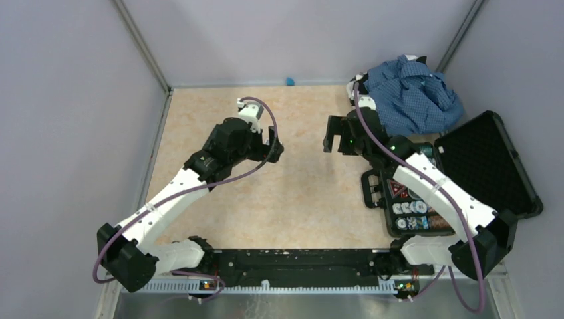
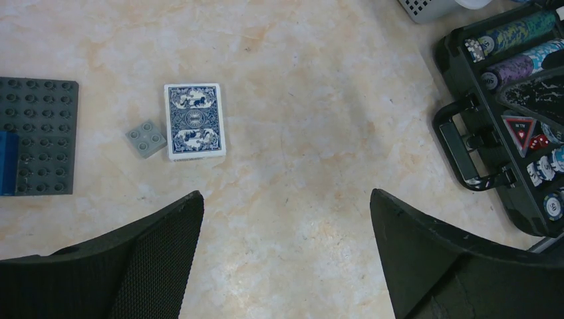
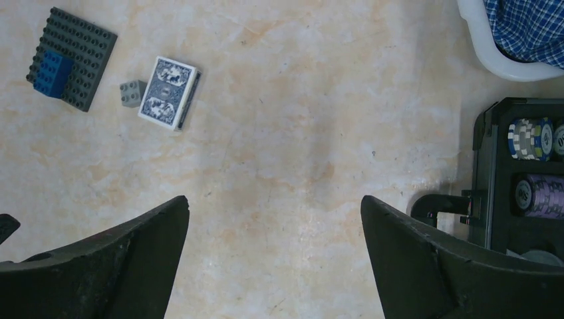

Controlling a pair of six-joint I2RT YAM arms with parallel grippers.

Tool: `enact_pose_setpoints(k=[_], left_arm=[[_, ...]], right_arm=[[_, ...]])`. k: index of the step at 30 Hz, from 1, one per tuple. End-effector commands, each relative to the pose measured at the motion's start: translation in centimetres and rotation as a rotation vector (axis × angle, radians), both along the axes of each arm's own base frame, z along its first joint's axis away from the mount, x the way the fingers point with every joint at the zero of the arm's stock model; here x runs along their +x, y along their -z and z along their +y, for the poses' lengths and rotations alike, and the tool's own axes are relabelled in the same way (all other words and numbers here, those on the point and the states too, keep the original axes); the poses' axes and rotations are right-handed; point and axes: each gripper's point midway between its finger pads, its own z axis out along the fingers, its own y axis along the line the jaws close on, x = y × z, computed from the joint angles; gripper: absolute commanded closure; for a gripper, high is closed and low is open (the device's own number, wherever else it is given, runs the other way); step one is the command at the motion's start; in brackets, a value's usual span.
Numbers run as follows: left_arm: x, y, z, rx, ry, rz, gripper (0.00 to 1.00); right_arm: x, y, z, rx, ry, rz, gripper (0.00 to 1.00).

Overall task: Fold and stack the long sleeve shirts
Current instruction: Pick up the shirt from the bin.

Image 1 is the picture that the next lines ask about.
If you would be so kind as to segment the blue checkered long sleeve shirt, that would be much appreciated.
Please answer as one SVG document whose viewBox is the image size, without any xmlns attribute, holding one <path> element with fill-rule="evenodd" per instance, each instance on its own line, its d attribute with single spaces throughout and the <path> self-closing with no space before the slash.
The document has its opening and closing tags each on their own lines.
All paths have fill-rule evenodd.
<svg viewBox="0 0 564 319">
<path fill-rule="evenodd" d="M 434 72 L 426 57 L 404 54 L 367 71 L 368 96 L 390 135 L 428 135 L 449 130 L 464 113 L 462 101 L 445 74 Z"/>
</svg>

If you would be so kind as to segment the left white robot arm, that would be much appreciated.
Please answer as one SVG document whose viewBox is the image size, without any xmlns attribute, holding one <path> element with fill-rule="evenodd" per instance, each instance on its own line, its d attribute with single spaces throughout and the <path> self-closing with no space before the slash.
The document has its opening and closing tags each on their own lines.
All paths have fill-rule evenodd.
<svg viewBox="0 0 564 319">
<path fill-rule="evenodd" d="M 198 199 L 277 162 L 282 152 L 272 109 L 255 97 L 238 99 L 237 115 L 215 125 L 202 148 L 157 195 L 118 224 L 106 223 L 98 230 L 93 281 L 116 280 L 136 292 L 159 274 L 184 268 L 208 273 L 213 257 L 203 244 L 186 239 L 158 245 L 156 240 Z"/>
</svg>

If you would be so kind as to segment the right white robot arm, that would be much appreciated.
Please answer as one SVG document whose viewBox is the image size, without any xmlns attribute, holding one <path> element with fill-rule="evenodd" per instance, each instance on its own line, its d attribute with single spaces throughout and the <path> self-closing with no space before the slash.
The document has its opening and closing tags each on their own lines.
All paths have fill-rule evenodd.
<svg viewBox="0 0 564 319">
<path fill-rule="evenodd" d="M 517 217 L 470 195 L 406 136 L 389 136 L 371 98 L 361 96 L 358 101 L 360 106 L 347 115 L 328 117 L 324 152 L 331 152 L 335 136 L 340 136 L 340 153 L 360 156 L 379 171 L 391 171 L 394 181 L 413 190 L 453 232 L 407 236 L 390 255 L 392 269 L 407 274 L 416 265 L 441 265 L 483 280 L 511 251 Z"/>
</svg>

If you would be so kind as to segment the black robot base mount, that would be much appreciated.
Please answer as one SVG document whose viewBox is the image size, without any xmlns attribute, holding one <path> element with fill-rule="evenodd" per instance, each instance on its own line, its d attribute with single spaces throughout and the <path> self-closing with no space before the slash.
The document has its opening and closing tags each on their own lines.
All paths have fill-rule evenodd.
<svg viewBox="0 0 564 319">
<path fill-rule="evenodd" d="M 219 276 L 227 287 L 348 288 L 378 286 L 394 276 L 433 275 L 430 265 L 412 266 L 386 249 L 208 250 L 196 273 Z"/>
</svg>

